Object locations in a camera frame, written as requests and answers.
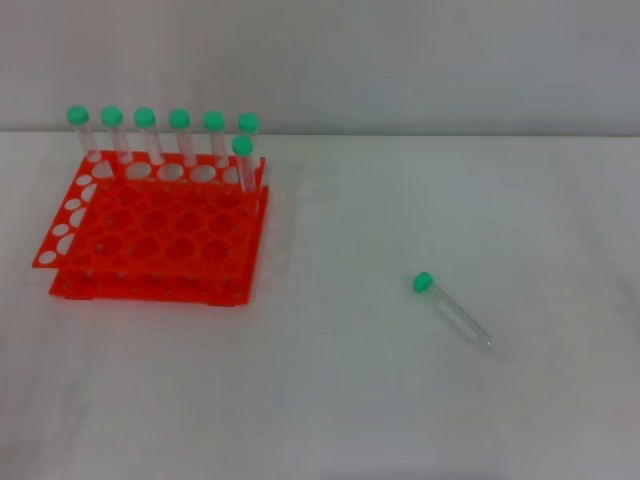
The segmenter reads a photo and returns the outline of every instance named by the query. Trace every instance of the empty test tube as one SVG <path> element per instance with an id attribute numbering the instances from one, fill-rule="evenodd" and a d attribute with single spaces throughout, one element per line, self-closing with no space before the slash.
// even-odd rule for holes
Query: empty test tube
<path id="1" fill-rule="evenodd" d="M 100 152 L 96 143 L 96 137 L 89 125 L 89 112 L 82 105 L 74 105 L 67 110 L 67 120 L 78 134 L 84 154 L 90 162 L 100 160 Z"/>
<path id="2" fill-rule="evenodd" d="M 184 158 L 185 167 L 193 167 L 196 164 L 196 152 L 191 141 L 191 118 L 189 112 L 182 108 L 172 110 L 169 114 L 169 124 L 176 133 L 178 147 Z"/>
<path id="3" fill-rule="evenodd" d="M 236 155 L 238 177 L 243 192 L 253 192 L 256 189 L 256 176 L 252 168 L 253 142 L 247 135 L 238 135 L 231 142 L 233 153 Z"/>
<path id="4" fill-rule="evenodd" d="M 413 280 L 417 293 L 427 293 L 436 308 L 449 318 L 456 327 L 474 344 L 491 347 L 491 337 L 453 298 L 435 282 L 433 276 L 422 272 Z"/>
<path id="5" fill-rule="evenodd" d="M 102 118 L 102 123 L 104 123 L 104 126 L 111 135 L 113 149 L 118 153 L 118 161 L 125 164 L 131 163 L 133 161 L 133 155 L 131 154 L 127 134 L 124 128 L 122 128 L 122 120 L 124 117 L 120 109 L 114 105 L 110 105 L 102 109 L 100 117 Z"/>
<path id="6" fill-rule="evenodd" d="M 229 165 L 229 158 L 224 143 L 224 115 L 222 112 L 205 113 L 204 128 L 209 132 L 211 153 L 216 157 L 216 167 L 226 168 Z"/>
<path id="7" fill-rule="evenodd" d="M 258 116 L 253 112 L 245 112 L 238 117 L 238 130 L 241 134 L 251 137 L 253 142 L 253 150 L 258 145 L 258 132 L 260 130 L 260 120 Z M 260 157 L 254 158 L 253 168 L 260 166 Z"/>
<path id="8" fill-rule="evenodd" d="M 153 110 L 147 107 L 139 108 L 133 114 L 133 120 L 136 123 L 136 127 L 140 129 L 140 133 L 142 133 L 142 138 L 149 151 L 151 163 L 154 165 L 162 165 L 164 163 L 162 144 L 160 143 L 160 137 L 156 129 L 156 116 Z"/>

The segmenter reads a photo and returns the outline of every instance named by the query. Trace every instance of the white wall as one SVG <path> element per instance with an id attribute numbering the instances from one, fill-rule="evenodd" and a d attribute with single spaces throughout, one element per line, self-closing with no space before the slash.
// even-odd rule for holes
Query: white wall
<path id="1" fill-rule="evenodd" d="M 271 132 L 640 133 L 638 0 L 3 0 L 0 128 L 251 109 Z"/>

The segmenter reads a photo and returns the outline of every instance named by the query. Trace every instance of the test tube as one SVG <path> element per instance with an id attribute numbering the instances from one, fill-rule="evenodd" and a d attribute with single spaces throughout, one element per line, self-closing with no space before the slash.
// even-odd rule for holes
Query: test tube
<path id="1" fill-rule="evenodd" d="M 229 157 L 224 143 L 224 115 L 222 112 L 205 113 L 204 128 L 209 132 L 211 153 L 216 157 L 216 167 L 226 168 L 229 165 Z"/>
<path id="2" fill-rule="evenodd" d="M 118 107 L 110 105 L 102 109 L 100 117 L 102 117 L 102 123 L 104 123 L 111 135 L 113 149 L 118 154 L 119 162 L 124 164 L 131 163 L 133 155 L 131 154 L 131 148 L 129 148 L 127 134 L 122 128 L 122 111 Z"/>
<path id="3" fill-rule="evenodd" d="M 258 131 L 260 130 L 260 120 L 253 112 L 245 112 L 238 117 L 238 130 L 241 134 L 251 137 L 254 151 L 258 145 Z M 260 166 L 260 157 L 253 159 L 253 168 Z"/>
<path id="4" fill-rule="evenodd" d="M 413 280 L 416 293 L 427 293 L 430 299 L 458 329 L 474 344 L 491 347 L 491 337 L 458 303 L 436 283 L 431 274 L 422 272 Z"/>
<path id="5" fill-rule="evenodd" d="M 156 129 L 156 116 L 153 110 L 147 107 L 139 108 L 133 114 L 133 120 L 142 133 L 142 138 L 149 151 L 149 158 L 154 165 L 162 165 L 164 157 L 162 155 L 162 144 Z"/>
<path id="6" fill-rule="evenodd" d="M 169 124 L 176 133 L 178 139 L 178 147 L 184 158 L 185 167 L 193 167 L 196 165 L 196 153 L 191 141 L 191 119 L 189 112 L 182 108 L 172 110 L 169 114 Z"/>
<path id="7" fill-rule="evenodd" d="M 67 110 L 67 120 L 78 134 L 80 144 L 87 159 L 95 163 L 100 160 L 100 152 L 96 143 L 96 136 L 89 125 L 89 112 L 82 105 L 74 105 Z"/>
<path id="8" fill-rule="evenodd" d="M 238 135 L 231 142 L 231 146 L 233 147 L 233 153 L 236 155 L 240 187 L 243 192 L 254 192 L 256 190 L 256 176 L 251 167 L 253 142 L 247 135 Z"/>

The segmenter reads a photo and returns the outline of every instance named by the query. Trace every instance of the circular hole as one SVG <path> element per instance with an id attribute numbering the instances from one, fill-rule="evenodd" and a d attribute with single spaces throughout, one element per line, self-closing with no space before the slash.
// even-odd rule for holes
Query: circular hole
<path id="1" fill-rule="evenodd" d="M 141 180 L 151 173 L 151 166 L 148 163 L 136 162 L 127 167 L 125 175 L 130 180 Z"/>
<path id="2" fill-rule="evenodd" d="M 76 180 L 76 183 L 78 185 L 89 185 L 91 183 L 91 180 L 93 180 L 91 178 L 91 175 L 82 175 L 78 177 L 78 179 Z"/>
<path id="3" fill-rule="evenodd" d="M 179 179 L 184 173 L 182 165 L 177 163 L 167 163 L 158 169 L 158 178 L 165 182 L 172 182 Z"/>
<path id="4" fill-rule="evenodd" d="M 193 253 L 193 246 L 185 238 L 179 238 L 167 248 L 167 256 L 173 260 L 184 260 Z"/>
<path id="5" fill-rule="evenodd" d="M 191 170 L 191 180 L 198 183 L 210 182 L 216 176 L 216 169 L 211 165 L 198 165 Z"/>
<path id="6" fill-rule="evenodd" d="M 131 247 L 131 255 L 136 258 L 147 258 L 156 253 L 158 244 L 151 237 L 144 237 L 138 240 Z"/>
<path id="7" fill-rule="evenodd" d="M 104 221 L 109 228 L 124 228 L 131 223 L 131 214 L 127 210 L 113 212 Z"/>
<path id="8" fill-rule="evenodd" d="M 231 230 L 233 230 L 234 226 L 235 223 L 226 213 L 221 213 L 209 224 L 209 228 L 214 233 L 229 233 Z"/>
<path id="9" fill-rule="evenodd" d="M 72 198 L 71 200 L 67 200 L 67 203 L 64 204 L 64 208 L 67 210 L 75 210 L 80 205 L 82 205 L 82 202 L 79 199 Z"/>
<path id="10" fill-rule="evenodd" d="M 91 175 L 94 178 L 109 178 L 113 177 L 113 171 L 111 170 L 111 165 L 106 160 L 103 160 L 100 163 L 96 163 L 91 170 Z"/>
<path id="11" fill-rule="evenodd" d="M 202 256 L 209 262 L 220 262 L 227 258 L 229 247 L 219 240 L 207 243 L 202 249 Z"/>
<path id="12" fill-rule="evenodd" d="M 222 174 L 222 179 L 226 183 L 230 183 L 231 185 L 235 185 L 238 183 L 238 170 L 235 167 L 227 168 Z"/>
<path id="13" fill-rule="evenodd" d="M 69 235 L 66 235 L 60 239 L 60 241 L 58 242 L 58 246 L 56 247 L 56 250 L 58 250 L 59 254 L 67 254 L 67 252 L 69 251 L 69 247 L 71 246 L 71 242 L 73 242 L 74 236 L 75 234 L 70 233 Z"/>
<path id="14" fill-rule="evenodd" d="M 194 212 L 187 212 L 176 220 L 176 229 L 179 232 L 189 233 L 200 227 L 200 219 Z"/>
<path id="15" fill-rule="evenodd" d="M 93 194 L 96 191 L 96 184 L 92 183 L 91 185 L 84 187 L 82 189 L 82 193 L 80 194 L 80 198 L 82 198 L 85 202 L 89 203 L 91 198 L 93 198 Z"/>
<path id="16" fill-rule="evenodd" d="M 49 250 L 49 251 L 46 251 L 46 252 L 42 253 L 38 257 L 38 262 L 40 262 L 42 265 L 47 265 L 47 264 L 53 262 L 55 259 L 56 259 L 55 252 L 52 252 L 51 250 Z"/>
<path id="17" fill-rule="evenodd" d="M 72 227 L 78 228 L 80 226 L 80 222 L 82 222 L 86 211 L 86 208 L 81 208 L 71 214 L 71 217 L 69 217 L 69 223 Z"/>
<path id="18" fill-rule="evenodd" d="M 116 253 L 122 247 L 122 242 L 115 235 L 103 238 L 100 242 L 96 243 L 93 247 L 93 251 L 103 257 L 108 257 Z"/>
<path id="19" fill-rule="evenodd" d="M 53 233 L 56 237 L 61 237 L 62 235 L 65 235 L 68 231 L 69 231 L 69 225 L 67 225 L 66 223 L 60 223 L 55 227 L 53 227 L 53 230 L 51 230 L 51 233 Z"/>
<path id="20" fill-rule="evenodd" d="M 165 219 L 164 213 L 160 210 L 155 210 L 142 217 L 140 226 L 143 230 L 152 232 L 162 228 L 165 223 L 167 223 L 167 220 Z"/>

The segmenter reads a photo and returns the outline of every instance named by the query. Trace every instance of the green cap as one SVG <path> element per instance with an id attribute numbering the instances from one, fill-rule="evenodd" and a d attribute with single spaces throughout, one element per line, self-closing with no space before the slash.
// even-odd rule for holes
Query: green cap
<path id="1" fill-rule="evenodd" d="M 189 118 L 189 112 L 184 108 L 176 108 L 169 114 L 169 125 L 171 128 L 182 130 L 188 128 L 191 125 L 191 119 Z"/>
<path id="2" fill-rule="evenodd" d="M 122 111 L 115 105 L 103 108 L 100 117 L 107 127 L 117 127 L 122 123 Z"/>
<path id="3" fill-rule="evenodd" d="M 134 112 L 133 121 L 138 128 L 149 128 L 156 124 L 156 116 L 150 108 L 142 107 Z"/>
<path id="4" fill-rule="evenodd" d="M 430 273 L 422 272 L 416 278 L 413 279 L 413 289 L 416 293 L 424 293 L 429 290 L 436 281 L 433 279 Z"/>
<path id="5" fill-rule="evenodd" d="M 238 129 L 242 133 L 254 134 L 260 129 L 260 121 L 255 113 L 246 112 L 238 117 Z"/>
<path id="6" fill-rule="evenodd" d="M 79 127 L 89 121 L 89 112 L 82 105 L 74 105 L 67 110 L 67 120 L 74 127 Z"/>
<path id="7" fill-rule="evenodd" d="M 253 142 L 251 138 L 246 135 L 238 135 L 231 142 L 233 153 L 239 157 L 246 157 L 253 153 Z"/>
<path id="8" fill-rule="evenodd" d="M 222 112 L 205 113 L 204 128 L 209 132 L 222 132 L 224 130 L 224 115 Z"/>

